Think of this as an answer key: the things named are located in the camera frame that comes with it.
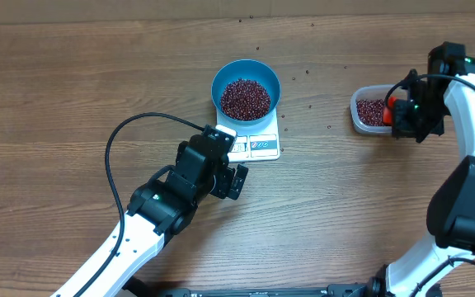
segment bowl of beans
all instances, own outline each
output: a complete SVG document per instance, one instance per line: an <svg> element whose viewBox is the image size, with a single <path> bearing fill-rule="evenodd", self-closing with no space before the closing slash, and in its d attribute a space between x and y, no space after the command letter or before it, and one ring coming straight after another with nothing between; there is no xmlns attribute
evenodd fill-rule
<svg viewBox="0 0 475 297"><path fill-rule="evenodd" d="M278 105L281 85L266 64L241 59L219 70L212 82L212 101L227 120L237 125L262 122Z"/></svg>
<svg viewBox="0 0 475 297"><path fill-rule="evenodd" d="M362 87L351 97L351 118L355 130L361 134L391 134L392 127L383 123L384 98L393 85ZM406 98L407 93L397 89L392 96Z"/></svg>

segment wall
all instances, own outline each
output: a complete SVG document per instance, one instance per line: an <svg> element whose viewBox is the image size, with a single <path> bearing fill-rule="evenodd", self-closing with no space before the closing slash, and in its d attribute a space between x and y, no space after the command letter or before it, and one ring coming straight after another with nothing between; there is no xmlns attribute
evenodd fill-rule
<svg viewBox="0 0 475 297"><path fill-rule="evenodd" d="M475 0L0 0L0 24L475 12Z"/></svg>

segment white plastic tray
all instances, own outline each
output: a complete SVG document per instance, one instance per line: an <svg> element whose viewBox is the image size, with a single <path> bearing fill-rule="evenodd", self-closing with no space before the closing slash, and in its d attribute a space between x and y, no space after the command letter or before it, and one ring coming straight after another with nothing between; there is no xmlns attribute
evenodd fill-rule
<svg viewBox="0 0 475 297"><path fill-rule="evenodd" d="M355 130L361 134L391 134L392 127L390 126L369 126L360 121L359 113L356 111L356 102L358 100L378 100L384 99L389 89L393 85L377 85L369 87L361 87L351 97L351 118L353 119L353 126ZM400 99L407 99L407 92L398 88L393 92L393 96Z"/></svg>

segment wooden table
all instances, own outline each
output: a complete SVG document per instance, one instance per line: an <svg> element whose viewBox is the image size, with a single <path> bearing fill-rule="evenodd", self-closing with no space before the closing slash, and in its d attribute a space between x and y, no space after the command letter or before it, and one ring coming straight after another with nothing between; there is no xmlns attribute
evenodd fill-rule
<svg viewBox="0 0 475 297"><path fill-rule="evenodd" d="M349 100L424 73L445 40L475 56L475 14L0 26L0 296L51 294L113 229L103 153L117 124L143 111L214 124L212 78L242 58L280 77L284 152L248 164L239 200L207 198L137 277L193 289L366 281L426 231L458 150L449 120L423 144L361 136ZM111 166L125 205L194 133L159 119L120 132ZM442 284L475 295L475 268Z"/></svg>

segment red bean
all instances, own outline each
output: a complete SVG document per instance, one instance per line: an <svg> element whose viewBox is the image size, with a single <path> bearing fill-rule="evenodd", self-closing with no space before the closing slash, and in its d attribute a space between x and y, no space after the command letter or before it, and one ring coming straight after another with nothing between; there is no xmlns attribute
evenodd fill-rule
<svg viewBox="0 0 475 297"><path fill-rule="evenodd" d="M270 109L270 96L257 81L239 78L224 89L221 110L235 120L257 120Z"/></svg>
<svg viewBox="0 0 475 297"><path fill-rule="evenodd" d="M356 111L362 123L370 126L384 126L384 99L358 100L356 102Z"/></svg>

